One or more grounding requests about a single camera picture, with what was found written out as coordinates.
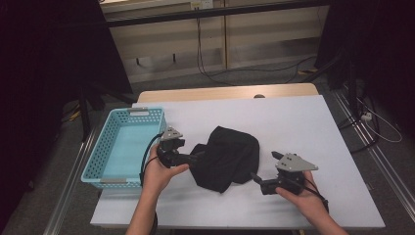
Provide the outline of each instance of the person's left hand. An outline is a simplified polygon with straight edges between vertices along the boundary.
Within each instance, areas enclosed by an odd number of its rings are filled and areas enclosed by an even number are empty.
[[[159,159],[153,160],[153,158],[157,157],[158,146],[159,144],[154,145],[150,151],[143,186],[143,191],[155,194],[156,196],[161,193],[174,175],[177,175],[189,168],[188,164],[181,164],[176,167],[167,168],[160,162]]]

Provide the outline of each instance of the silver metal bracket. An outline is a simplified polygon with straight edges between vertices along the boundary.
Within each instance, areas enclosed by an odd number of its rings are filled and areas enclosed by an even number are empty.
[[[286,170],[288,172],[297,172],[305,170],[317,170],[318,166],[302,159],[295,154],[286,154],[275,165],[279,169]]]
[[[183,134],[178,132],[173,127],[169,126],[168,129],[162,134],[161,141],[170,140],[170,139],[178,139],[183,137]]]

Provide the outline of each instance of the dark background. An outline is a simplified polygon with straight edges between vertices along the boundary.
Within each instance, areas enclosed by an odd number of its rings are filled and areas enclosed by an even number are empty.
[[[347,62],[367,92],[393,114],[409,134],[415,133],[415,19],[409,1],[334,1],[316,66],[339,51],[346,58],[329,70],[329,84],[347,79]],[[67,28],[104,20],[97,1],[0,0],[0,77],[2,154],[0,229],[16,208],[28,182],[59,134],[63,105],[78,99],[80,87],[89,100],[98,94],[95,81],[120,93],[131,92],[107,28]]]
[[[104,20],[98,1],[0,0],[0,230],[47,160],[63,105],[80,87],[89,100],[99,97],[89,82],[131,92],[107,28],[60,28]]]

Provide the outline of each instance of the person's right hand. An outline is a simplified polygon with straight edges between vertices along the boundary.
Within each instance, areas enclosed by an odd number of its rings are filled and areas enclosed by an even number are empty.
[[[312,174],[310,171],[304,172],[304,177],[312,182],[312,184],[316,185],[314,183]],[[309,183],[307,180],[305,180],[305,187],[308,187],[314,191],[317,191],[314,186]],[[322,216],[322,215],[328,215],[326,209],[324,208],[323,202],[321,202],[321,199],[318,198],[316,195],[308,192],[307,190],[302,190],[302,192],[298,195],[295,195],[283,188],[276,188],[275,191],[281,195],[281,197],[287,199],[291,203],[297,206],[297,208],[300,210],[302,215],[304,215],[308,221],[316,216]]]
[[[314,183],[311,172],[305,171],[304,177],[309,181],[305,180],[304,186],[317,191],[315,188],[317,186]],[[283,188],[276,188],[275,191],[281,195],[281,197],[296,205],[308,222],[310,222],[321,234],[347,234],[339,224],[330,217],[329,213],[324,208],[323,202],[316,195],[307,190],[302,190],[298,195]]]

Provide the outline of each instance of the electrical outlet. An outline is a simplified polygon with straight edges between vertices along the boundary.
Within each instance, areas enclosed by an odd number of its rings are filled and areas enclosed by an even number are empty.
[[[362,115],[362,120],[371,120],[372,119],[372,114],[371,113],[365,113]]]
[[[202,9],[212,9],[213,8],[213,0],[201,1],[201,2],[202,2]]]
[[[202,9],[202,1],[192,1],[190,2],[190,10],[201,10]]]

